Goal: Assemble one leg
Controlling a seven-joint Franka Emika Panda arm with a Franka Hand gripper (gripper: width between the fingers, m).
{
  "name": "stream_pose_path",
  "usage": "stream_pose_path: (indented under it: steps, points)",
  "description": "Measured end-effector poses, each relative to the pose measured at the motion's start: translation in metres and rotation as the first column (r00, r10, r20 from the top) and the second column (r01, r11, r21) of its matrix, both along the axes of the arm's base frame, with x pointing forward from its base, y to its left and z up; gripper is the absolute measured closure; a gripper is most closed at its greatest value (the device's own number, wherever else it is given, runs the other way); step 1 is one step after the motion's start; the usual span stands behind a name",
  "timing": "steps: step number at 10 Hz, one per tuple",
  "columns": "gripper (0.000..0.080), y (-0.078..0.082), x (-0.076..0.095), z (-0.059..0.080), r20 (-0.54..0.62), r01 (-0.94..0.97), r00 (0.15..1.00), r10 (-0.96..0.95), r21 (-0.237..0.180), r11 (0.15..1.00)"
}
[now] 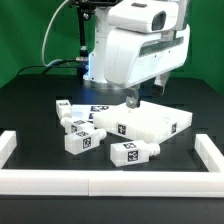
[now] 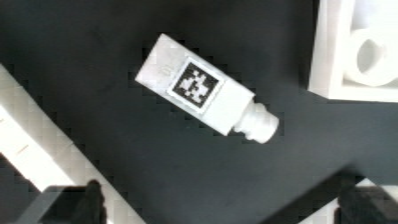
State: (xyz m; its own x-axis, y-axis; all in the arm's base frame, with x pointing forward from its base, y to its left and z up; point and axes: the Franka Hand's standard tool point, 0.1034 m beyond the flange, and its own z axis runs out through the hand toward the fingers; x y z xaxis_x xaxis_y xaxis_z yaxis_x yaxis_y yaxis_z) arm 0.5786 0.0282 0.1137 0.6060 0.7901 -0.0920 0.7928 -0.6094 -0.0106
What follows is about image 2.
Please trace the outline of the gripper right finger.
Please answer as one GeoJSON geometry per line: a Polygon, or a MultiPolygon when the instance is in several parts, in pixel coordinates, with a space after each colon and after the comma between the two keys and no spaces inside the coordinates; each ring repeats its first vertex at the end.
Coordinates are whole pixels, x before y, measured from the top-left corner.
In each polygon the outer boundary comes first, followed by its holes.
{"type": "Polygon", "coordinates": [[[398,202],[380,187],[355,187],[341,192],[334,224],[398,224],[398,202]]]}

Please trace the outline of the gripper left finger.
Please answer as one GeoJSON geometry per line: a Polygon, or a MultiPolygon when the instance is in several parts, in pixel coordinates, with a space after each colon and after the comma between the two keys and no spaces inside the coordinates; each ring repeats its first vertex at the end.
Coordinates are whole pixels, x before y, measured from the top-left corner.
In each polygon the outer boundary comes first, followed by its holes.
{"type": "Polygon", "coordinates": [[[49,186],[30,203],[14,224],[106,224],[101,184],[49,186]]]}

